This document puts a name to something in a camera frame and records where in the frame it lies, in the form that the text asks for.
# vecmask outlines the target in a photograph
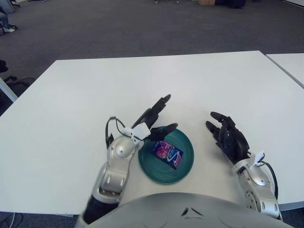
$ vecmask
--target robotic arm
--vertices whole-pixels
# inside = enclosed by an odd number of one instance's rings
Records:
[[[101,168],[95,182],[91,198],[83,214],[78,217],[75,228],[87,227],[111,210],[118,207],[129,176],[130,162],[135,152],[140,150],[144,140],[161,141],[172,132],[177,123],[162,128],[151,128],[158,119],[171,95],[161,98],[152,108],[147,109],[131,128],[116,117],[111,117],[105,127],[105,143],[107,146],[107,162]],[[114,139],[108,134],[108,124],[116,121],[121,136]]]
[[[282,220],[277,203],[276,176],[271,166],[262,161],[265,157],[264,151],[258,153],[250,151],[244,135],[235,127],[235,123],[229,116],[216,112],[211,112],[211,116],[220,122],[222,127],[217,128],[209,121],[206,122],[206,126],[217,141],[216,145],[234,164],[232,171],[238,174],[247,208]],[[274,194],[271,191],[270,180],[260,167],[262,165],[267,165],[272,173],[275,183]]]

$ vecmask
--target shoe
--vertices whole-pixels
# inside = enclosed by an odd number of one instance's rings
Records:
[[[5,31],[5,32],[14,32],[15,30],[14,29],[7,29],[7,28],[3,28],[3,30]]]

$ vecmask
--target teal plate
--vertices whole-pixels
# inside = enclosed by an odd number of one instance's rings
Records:
[[[156,142],[150,140],[146,140],[138,152],[138,160],[143,172],[150,179],[161,184],[173,184],[183,179],[190,172],[194,160],[194,151],[188,137],[178,129],[168,134],[165,141],[184,152],[177,169],[173,169],[151,154]]]

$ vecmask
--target table leg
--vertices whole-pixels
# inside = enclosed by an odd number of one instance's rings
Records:
[[[12,102],[17,100],[16,94],[9,88],[9,86],[0,78],[0,89],[9,97]]]

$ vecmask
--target gray carpet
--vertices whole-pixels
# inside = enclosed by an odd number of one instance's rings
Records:
[[[24,3],[9,20],[19,30],[0,34],[0,59],[9,67],[1,78],[38,78],[57,59],[304,52],[304,10],[279,0],[247,1],[243,9],[190,0],[157,5],[153,0],[46,0]],[[25,90],[12,89],[17,95]],[[0,115],[10,104],[0,92]],[[0,213],[0,221],[8,215]],[[283,216],[288,224],[304,227],[303,209]],[[75,223],[75,218],[55,215],[23,217],[19,228],[71,228]],[[7,228],[10,219],[0,228]],[[20,220],[18,214],[16,225]]]

